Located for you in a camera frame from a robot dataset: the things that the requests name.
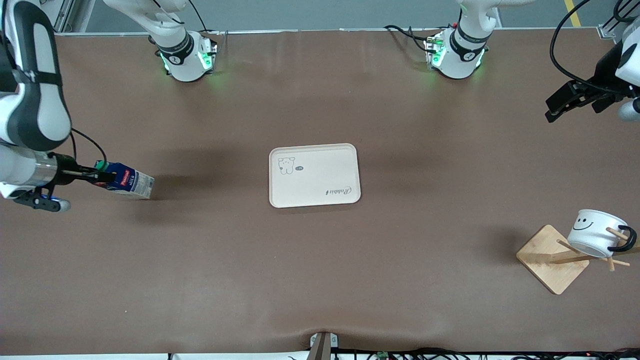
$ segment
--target table surface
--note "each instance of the table surface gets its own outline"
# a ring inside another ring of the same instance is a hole
[[[157,183],[147,201],[60,187],[64,214],[0,202],[0,352],[285,351],[321,330],[342,348],[638,346],[640,261],[557,296],[515,256],[582,208],[638,225],[640,127],[617,106],[547,123],[567,81],[550,36],[497,31],[455,81],[386,32],[234,35],[195,83],[146,38],[58,38],[74,126]],[[611,46],[561,37],[581,76]],[[360,201],[273,208],[269,152],[324,143],[358,149]]]

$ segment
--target wooden mug tree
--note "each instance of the wooden mug tree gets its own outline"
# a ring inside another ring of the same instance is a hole
[[[619,245],[627,242],[628,236],[607,228],[611,234],[618,237]],[[617,252],[613,256],[635,254],[640,252],[640,244],[636,244],[629,251]],[[584,271],[591,260],[606,261],[609,271],[615,270],[615,265],[630,266],[624,261],[613,258],[596,258],[579,252],[569,245],[568,241],[553,226],[545,225],[518,251],[516,257],[542,282],[549,291],[556,295],[571,285]]]

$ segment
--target yellow stripe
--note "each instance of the yellow stripe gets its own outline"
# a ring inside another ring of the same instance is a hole
[[[566,5],[567,12],[570,12],[573,8],[575,8],[575,5],[573,4],[573,0],[564,0],[564,5]],[[581,26],[580,19],[578,19],[578,12],[573,13],[570,19],[571,19],[571,25],[573,25],[574,28],[579,28]]]

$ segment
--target black mug handle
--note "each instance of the black mug handle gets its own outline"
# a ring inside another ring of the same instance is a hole
[[[617,247],[610,246],[610,247],[607,247],[607,249],[609,251],[615,251],[615,252],[623,252],[623,251],[631,250],[631,248],[636,244],[638,234],[636,233],[635,230],[633,230],[631,227],[626,225],[618,225],[618,228],[622,231],[627,230],[630,233],[629,240],[627,240],[627,243],[622,246],[617,246]]]

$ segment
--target mug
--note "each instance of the mug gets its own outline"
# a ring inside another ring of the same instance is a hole
[[[607,231],[610,227],[620,232],[629,231],[626,244],[618,247],[620,239]],[[636,243],[636,231],[621,218],[598,210],[583,209],[578,211],[567,241],[576,250],[596,258],[610,258],[614,252],[630,250]]]

